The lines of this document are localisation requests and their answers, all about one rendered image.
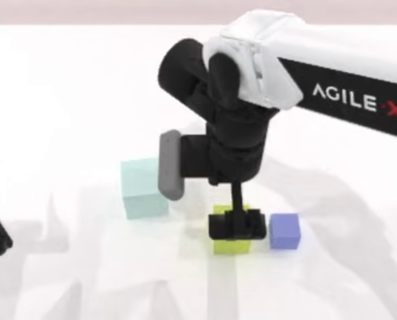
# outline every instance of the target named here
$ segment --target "cube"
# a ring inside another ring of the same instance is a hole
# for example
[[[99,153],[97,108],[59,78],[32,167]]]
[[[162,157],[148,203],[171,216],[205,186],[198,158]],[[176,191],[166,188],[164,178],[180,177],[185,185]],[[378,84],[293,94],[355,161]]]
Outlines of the cube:
[[[121,192],[128,219],[168,215],[168,200],[158,190],[158,159],[121,162]]]
[[[223,215],[225,211],[232,210],[232,205],[214,205],[213,213]],[[249,253],[250,240],[214,240],[213,252],[215,255],[242,255]]]
[[[270,216],[270,246],[272,249],[296,250],[301,233],[297,213],[274,213]]]

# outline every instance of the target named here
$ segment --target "yellow-green cube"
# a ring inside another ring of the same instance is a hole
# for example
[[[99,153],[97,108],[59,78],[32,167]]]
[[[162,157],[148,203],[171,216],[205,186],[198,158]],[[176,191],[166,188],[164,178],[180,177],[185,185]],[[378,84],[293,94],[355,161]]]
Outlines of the yellow-green cube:
[[[244,210],[248,210],[249,206],[244,205]],[[213,213],[215,215],[223,215],[225,211],[232,210],[232,205],[214,205]],[[249,253],[250,240],[215,240],[213,241],[213,252],[215,255],[243,255]]]

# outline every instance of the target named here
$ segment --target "purple block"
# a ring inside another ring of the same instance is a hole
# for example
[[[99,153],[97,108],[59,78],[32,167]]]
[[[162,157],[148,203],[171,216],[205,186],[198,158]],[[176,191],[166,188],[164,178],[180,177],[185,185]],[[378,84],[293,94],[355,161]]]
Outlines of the purple block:
[[[272,249],[298,248],[300,241],[297,213],[274,213],[270,217],[270,245]]]

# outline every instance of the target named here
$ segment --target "white background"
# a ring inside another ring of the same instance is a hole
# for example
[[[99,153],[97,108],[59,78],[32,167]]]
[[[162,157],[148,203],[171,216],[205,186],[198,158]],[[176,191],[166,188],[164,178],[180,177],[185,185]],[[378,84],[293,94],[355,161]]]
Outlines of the white background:
[[[397,27],[332,27],[397,42]],[[299,212],[297,251],[214,257],[224,188],[190,181],[130,222],[119,162],[203,123],[159,89],[165,52],[218,27],[0,27],[0,258],[6,319],[397,319],[397,138],[293,109],[273,119],[246,201]]]

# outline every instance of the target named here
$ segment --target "light teal block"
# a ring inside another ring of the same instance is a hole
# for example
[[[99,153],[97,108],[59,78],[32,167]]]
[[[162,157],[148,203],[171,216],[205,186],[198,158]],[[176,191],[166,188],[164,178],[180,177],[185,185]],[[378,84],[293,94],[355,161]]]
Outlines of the light teal block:
[[[121,190],[128,219],[168,215],[168,200],[158,190],[158,159],[122,162]]]

